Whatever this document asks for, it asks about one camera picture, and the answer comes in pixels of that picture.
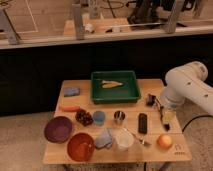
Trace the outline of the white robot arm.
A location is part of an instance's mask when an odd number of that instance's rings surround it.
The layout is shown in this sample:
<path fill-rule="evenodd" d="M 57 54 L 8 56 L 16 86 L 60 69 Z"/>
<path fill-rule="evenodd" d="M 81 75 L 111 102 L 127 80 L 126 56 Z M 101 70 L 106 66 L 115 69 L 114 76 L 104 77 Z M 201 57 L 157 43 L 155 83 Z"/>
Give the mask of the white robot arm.
<path fill-rule="evenodd" d="M 213 116 L 213 87 L 205 83 L 207 76 L 207 67 L 199 61 L 170 69 L 165 75 L 160 104 L 165 109 L 177 109 L 189 99 Z"/>

